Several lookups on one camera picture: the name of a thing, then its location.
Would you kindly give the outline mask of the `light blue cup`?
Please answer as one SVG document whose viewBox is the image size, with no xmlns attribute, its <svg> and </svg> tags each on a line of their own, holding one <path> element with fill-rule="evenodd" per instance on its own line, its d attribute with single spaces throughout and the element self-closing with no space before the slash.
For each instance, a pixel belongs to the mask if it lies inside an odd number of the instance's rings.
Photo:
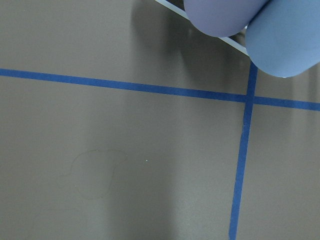
<svg viewBox="0 0 320 240">
<path fill-rule="evenodd" d="M 263 72 L 294 77 L 320 62 L 320 2 L 270 0 L 249 23 L 245 46 Z"/>
</svg>

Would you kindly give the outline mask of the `clear acrylic cup rack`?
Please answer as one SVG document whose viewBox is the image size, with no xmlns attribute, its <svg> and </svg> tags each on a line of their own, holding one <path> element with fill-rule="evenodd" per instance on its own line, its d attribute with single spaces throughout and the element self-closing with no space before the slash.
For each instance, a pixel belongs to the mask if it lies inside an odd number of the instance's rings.
<svg viewBox="0 0 320 240">
<path fill-rule="evenodd" d="M 183 9 L 179 8 L 177 5 L 169 2 L 168 0 L 155 0 L 155 1 L 189 21 L 189 18 L 186 12 Z M 245 47 L 245 35 L 246 35 L 247 28 L 248 26 L 246 25 L 240 32 L 236 33 L 235 35 L 228 36 L 228 37 L 218 37 L 218 39 L 230 45 L 231 47 L 243 53 L 244 55 L 248 56 L 247 49 Z"/>
</svg>

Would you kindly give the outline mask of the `lavender cup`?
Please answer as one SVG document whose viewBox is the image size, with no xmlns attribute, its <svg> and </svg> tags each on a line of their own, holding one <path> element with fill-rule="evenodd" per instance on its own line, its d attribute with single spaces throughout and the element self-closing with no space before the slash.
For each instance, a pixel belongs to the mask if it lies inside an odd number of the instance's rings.
<svg viewBox="0 0 320 240">
<path fill-rule="evenodd" d="M 266 3 L 266 0 L 185 0 L 183 6 L 199 31 L 221 38 L 239 33 Z"/>
</svg>

